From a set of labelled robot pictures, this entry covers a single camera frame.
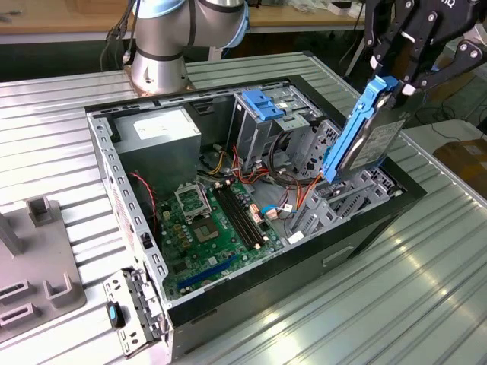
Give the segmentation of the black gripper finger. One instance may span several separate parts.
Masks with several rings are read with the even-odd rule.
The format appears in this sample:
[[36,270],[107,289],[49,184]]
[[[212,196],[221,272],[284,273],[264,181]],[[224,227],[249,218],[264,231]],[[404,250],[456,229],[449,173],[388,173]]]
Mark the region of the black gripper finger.
[[[365,45],[372,50],[373,78],[367,93],[411,95],[438,84],[438,71],[432,68],[434,32],[438,12],[421,1],[366,1]],[[409,61],[400,77],[390,66],[403,47],[409,48]]]
[[484,63],[486,63],[486,46],[470,40],[462,40],[457,46],[453,60],[448,65],[437,71],[420,73],[412,82],[412,86],[427,91],[470,72]]

